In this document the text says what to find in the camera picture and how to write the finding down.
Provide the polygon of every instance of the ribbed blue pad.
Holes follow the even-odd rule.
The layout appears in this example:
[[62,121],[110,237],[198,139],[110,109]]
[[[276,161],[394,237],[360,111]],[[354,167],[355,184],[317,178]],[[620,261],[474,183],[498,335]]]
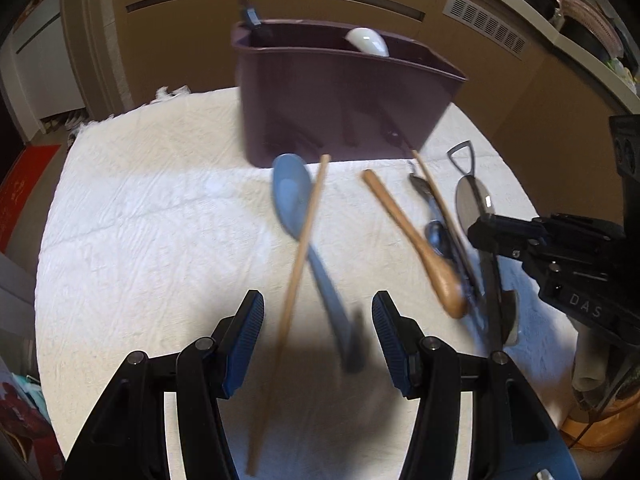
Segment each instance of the ribbed blue pad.
[[250,312],[226,358],[226,377],[222,389],[229,397],[242,386],[263,319],[264,298],[261,294],[256,294]]
[[380,346],[382,346],[382,353],[385,355],[386,367],[391,374],[391,380],[402,395],[407,396],[411,390],[409,359],[398,339],[398,333],[391,321],[391,317],[378,295],[373,297],[371,314],[373,325],[380,340]]

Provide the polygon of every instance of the black cable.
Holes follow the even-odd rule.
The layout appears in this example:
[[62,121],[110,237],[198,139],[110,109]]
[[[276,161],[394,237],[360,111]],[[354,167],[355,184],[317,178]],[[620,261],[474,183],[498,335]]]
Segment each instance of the black cable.
[[634,370],[636,370],[635,366],[631,366],[629,367],[629,370],[626,371],[626,373],[622,376],[622,378],[618,381],[618,384],[611,389],[611,391],[609,392],[609,395],[607,396],[606,400],[602,403],[602,405],[600,406],[600,409],[596,412],[596,414],[592,417],[590,417],[590,422],[585,426],[585,428],[580,432],[580,434],[575,438],[575,440],[569,444],[569,449],[571,449],[573,446],[575,446],[576,444],[578,444],[578,442],[580,442],[580,439],[582,437],[584,437],[584,434],[587,433],[587,431],[589,431],[591,429],[591,427],[594,425],[594,423],[596,423],[600,416],[602,415],[602,412],[604,412],[605,408],[609,405],[611,399],[613,398],[613,396],[617,393],[617,391],[620,389],[620,387],[622,386],[622,384],[624,384],[624,382],[626,381],[626,379],[629,377],[629,375],[631,374],[631,372],[633,372]]

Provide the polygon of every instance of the white tablecloth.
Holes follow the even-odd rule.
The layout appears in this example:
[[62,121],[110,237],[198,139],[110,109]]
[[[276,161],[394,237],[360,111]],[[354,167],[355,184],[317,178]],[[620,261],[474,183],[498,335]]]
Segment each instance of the white tablecloth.
[[[220,409],[241,478],[256,400],[263,394],[296,250],[271,205],[271,170],[244,160],[238,92],[187,94],[89,125],[69,153],[47,221],[36,285],[42,386],[65,455],[114,371],[135,349],[181,350],[238,308],[249,288],[264,295],[265,320],[246,380]],[[454,105],[422,155],[453,207],[459,175],[446,151],[470,139],[477,174],[499,214],[536,212],[489,142]],[[339,367],[330,327],[305,271],[260,462],[260,478],[397,478],[417,401],[392,386],[370,303],[386,289],[405,316],[460,352],[481,354],[468,322],[442,310],[414,249],[360,179],[374,168],[416,226],[428,209],[405,160],[336,162],[313,242],[352,316],[362,314],[369,360],[357,375]],[[520,295],[520,342],[509,353],[556,423],[570,405],[575,332],[540,302],[513,261],[505,288]],[[456,478],[466,478],[470,401],[463,399]],[[167,441],[174,480],[184,478],[175,399]]]

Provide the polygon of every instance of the red carpet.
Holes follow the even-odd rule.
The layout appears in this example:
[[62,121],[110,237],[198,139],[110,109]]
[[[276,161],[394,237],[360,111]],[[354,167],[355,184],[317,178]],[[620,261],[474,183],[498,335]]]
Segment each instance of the red carpet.
[[6,250],[24,204],[59,148],[27,146],[0,186],[0,252]]

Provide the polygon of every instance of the metal bolt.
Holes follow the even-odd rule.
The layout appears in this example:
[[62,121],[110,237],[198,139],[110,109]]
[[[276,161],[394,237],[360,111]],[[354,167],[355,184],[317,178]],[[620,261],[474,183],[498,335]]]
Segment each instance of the metal bolt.
[[491,355],[491,359],[494,360],[494,363],[498,363],[499,365],[505,365],[509,362],[509,356],[498,350]]
[[422,345],[427,350],[437,350],[438,348],[440,348],[441,344],[442,343],[440,342],[440,340],[432,335],[427,336],[422,340]]
[[144,359],[145,353],[140,350],[136,350],[127,356],[127,363],[130,365],[139,365]]
[[551,473],[549,471],[543,469],[542,471],[538,471],[536,473],[534,480],[554,480],[554,478],[551,476]]
[[213,339],[210,337],[201,337],[196,341],[196,348],[198,350],[209,350],[213,346]]

